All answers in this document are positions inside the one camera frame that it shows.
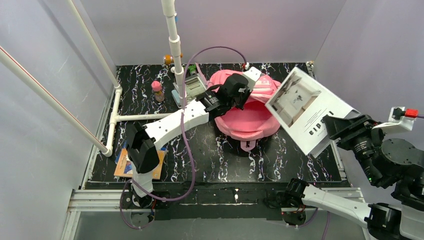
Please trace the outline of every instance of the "white pipe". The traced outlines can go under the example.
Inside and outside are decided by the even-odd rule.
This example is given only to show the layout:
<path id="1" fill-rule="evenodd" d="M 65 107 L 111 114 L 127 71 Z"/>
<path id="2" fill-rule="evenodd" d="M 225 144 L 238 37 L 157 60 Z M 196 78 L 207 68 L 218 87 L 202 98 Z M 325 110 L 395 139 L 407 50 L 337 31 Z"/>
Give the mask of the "white pipe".
<path id="1" fill-rule="evenodd" d="M 25 68 L 20 65 L 6 50 L 0 46 L 0 62 L 12 73 L 22 80 L 38 96 L 48 103 L 56 112 L 64 117 L 84 137 L 92 142 L 103 153 L 108 149 L 76 118 L 70 113 L 49 91 L 47 91 Z"/>
<path id="2" fill-rule="evenodd" d="M 117 116 L 118 122 L 124 121 L 137 121 L 137 120 L 151 120 L 151 119 L 163 119 L 172 113 L 157 113 L 157 114 L 145 114 L 145 115 L 127 115 L 127 116 Z"/>
<path id="3" fill-rule="evenodd" d="M 119 84 L 119 82 L 117 81 L 117 79 L 115 78 L 112 70 L 109 68 L 108 63 L 106 62 L 105 58 L 103 57 L 102 53 L 99 50 L 99 47 L 97 46 L 96 42 L 94 41 L 89 29 L 87 28 L 86 24 L 84 23 L 83 18 L 81 17 L 80 13 L 78 12 L 78 9 L 75 7 L 75 4 L 72 0 L 68 0 L 69 6 L 72 10 L 73 15 L 76 17 L 78 23 L 81 25 L 82 30 L 84 31 L 88 41 L 90 42 L 94 53 L 96 55 L 96 57 L 98 58 L 98 60 L 101 63 L 101 66 L 104 68 L 104 70 L 106 71 L 106 74 L 108 76 L 108 78 L 110 79 L 110 81 L 113 83 L 113 87 L 115 89 L 119 89 L 121 88 L 121 85 Z"/>
<path id="4" fill-rule="evenodd" d="M 173 58 L 173 63 L 175 65 L 175 82 L 178 86 L 178 94 L 180 98 L 180 103 L 186 97 L 186 93 L 183 92 L 183 65 L 181 63 L 181 46 L 180 46 L 180 36 L 177 33 L 177 24 L 175 22 L 175 0 L 161 0 L 163 15 L 166 17 L 166 25 L 168 26 L 169 32 L 169 47 L 171 50 L 171 55 Z"/>
<path id="5" fill-rule="evenodd" d="M 115 99 L 113 100 L 112 112 L 110 113 L 109 118 L 109 131 L 107 131 L 107 140 L 106 140 L 106 148 L 107 151 L 103 152 L 106 157 L 112 156 L 113 144 L 114 144 L 114 135 L 115 135 L 115 127 L 117 126 L 117 118 L 118 118 L 118 107 L 121 101 L 122 88 L 118 88 L 115 90 Z"/>

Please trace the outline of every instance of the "book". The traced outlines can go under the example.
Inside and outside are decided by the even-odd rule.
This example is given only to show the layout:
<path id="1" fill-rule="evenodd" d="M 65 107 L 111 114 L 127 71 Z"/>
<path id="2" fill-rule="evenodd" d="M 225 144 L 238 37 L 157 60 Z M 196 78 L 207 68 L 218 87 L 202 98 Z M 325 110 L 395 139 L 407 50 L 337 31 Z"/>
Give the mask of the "book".
<path id="1" fill-rule="evenodd" d="M 167 154 L 167 149 L 162 147 L 157 151 L 157 155 L 159 156 L 159 164 L 153 170 L 152 178 L 159 180 L 161 178 L 162 164 L 164 163 L 165 155 Z M 124 178 L 132 178 L 133 177 L 133 166 L 131 165 L 131 161 L 128 158 L 127 148 L 123 147 L 118 156 L 115 159 L 116 168 L 115 168 L 115 177 L 124 177 Z"/>
<path id="2" fill-rule="evenodd" d="M 265 104 L 300 150 L 315 158 L 331 143 L 326 115 L 354 118 L 360 113 L 298 67 Z"/>

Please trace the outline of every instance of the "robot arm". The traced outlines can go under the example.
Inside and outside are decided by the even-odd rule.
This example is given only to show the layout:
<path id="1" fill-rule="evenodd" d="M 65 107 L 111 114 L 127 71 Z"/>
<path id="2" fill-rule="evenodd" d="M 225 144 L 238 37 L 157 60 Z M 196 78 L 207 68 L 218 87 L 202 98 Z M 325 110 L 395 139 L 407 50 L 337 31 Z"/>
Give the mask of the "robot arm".
<path id="1" fill-rule="evenodd" d="M 157 150 L 182 133 L 182 114 L 184 114 L 184 130 L 187 131 L 224 115 L 233 107 L 243 109 L 261 74 L 261 71 L 254 67 L 242 74 L 234 73 L 224 84 L 214 85 L 197 96 L 185 109 L 145 125 L 139 123 L 128 125 L 126 149 L 132 164 L 133 180 L 152 192 L 152 171 L 159 164 Z M 135 188 L 135 192 L 140 198 L 146 195 L 138 187 Z"/>
<path id="2" fill-rule="evenodd" d="M 424 240 L 424 151 L 403 139 L 383 141 L 387 132 L 412 129 L 413 116 L 404 110 L 393 108 L 388 123 L 376 122 L 368 115 L 323 119 L 329 138 L 338 140 L 338 147 L 354 152 L 372 186 L 396 184 L 391 195 L 402 202 L 402 208 L 347 200 L 295 178 L 284 199 L 293 207 L 314 206 L 350 219 L 377 239 Z"/>

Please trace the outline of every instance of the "gray wall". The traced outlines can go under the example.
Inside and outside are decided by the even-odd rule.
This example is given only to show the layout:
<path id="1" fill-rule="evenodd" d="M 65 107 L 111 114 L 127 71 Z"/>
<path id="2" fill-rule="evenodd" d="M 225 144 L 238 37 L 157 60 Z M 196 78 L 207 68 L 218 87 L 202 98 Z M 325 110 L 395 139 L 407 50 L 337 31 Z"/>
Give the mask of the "gray wall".
<path id="1" fill-rule="evenodd" d="M 161 64 L 170 54 L 159 0 L 81 0 L 113 62 Z M 187 62 L 201 49 L 237 48 L 249 62 L 314 60 L 346 0 L 177 0 L 177 29 Z M 238 63 L 228 50 L 203 53 L 199 63 Z"/>
<path id="2" fill-rule="evenodd" d="M 393 106 L 424 111 L 424 1 L 347 0 L 315 61 L 317 79 L 347 103 L 386 122 Z M 424 121 L 390 135 L 424 149 Z M 348 178 L 368 202 L 394 203 L 371 187 L 352 153 L 342 152 Z"/>
<path id="3" fill-rule="evenodd" d="M 0 1 L 0 36 L 0 45 L 95 133 L 112 84 L 66 2 Z M 0 75 L 1 238 L 59 239 L 92 144 L 2 64 Z"/>

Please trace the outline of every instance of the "black marble surface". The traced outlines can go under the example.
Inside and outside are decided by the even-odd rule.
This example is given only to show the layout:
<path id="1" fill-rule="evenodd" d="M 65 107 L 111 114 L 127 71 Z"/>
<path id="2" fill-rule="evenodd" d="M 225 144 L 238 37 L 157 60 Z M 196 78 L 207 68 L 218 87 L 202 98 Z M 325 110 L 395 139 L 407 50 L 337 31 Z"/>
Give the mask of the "black marble surface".
<path id="1" fill-rule="evenodd" d="M 297 66 L 307 72 L 304 63 L 254 63 L 254 67 L 274 80 L 283 81 Z M 201 64 L 209 79 L 221 69 L 241 71 L 240 64 Z M 128 65 L 118 68 L 118 80 L 123 88 L 119 104 L 120 115 L 173 113 L 178 110 L 171 90 L 174 77 L 167 65 Z M 152 94 L 152 81 L 163 85 L 165 101 L 158 103 Z M 125 128 L 130 122 L 119 122 L 114 135 L 111 157 L 98 153 L 89 182 L 122 182 L 115 177 L 115 159 L 126 141 Z M 102 137 L 106 142 L 109 126 Z M 285 182 L 300 178 L 310 182 L 341 181 L 333 152 L 328 147 L 317 159 L 305 156 L 289 135 L 280 128 L 272 136 L 262 138 L 250 152 L 240 148 L 240 141 L 221 133 L 214 121 L 186 132 L 195 160 L 197 182 Z M 167 148 L 160 180 L 184 182 L 192 179 L 191 165 L 181 136 L 174 138 Z"/>

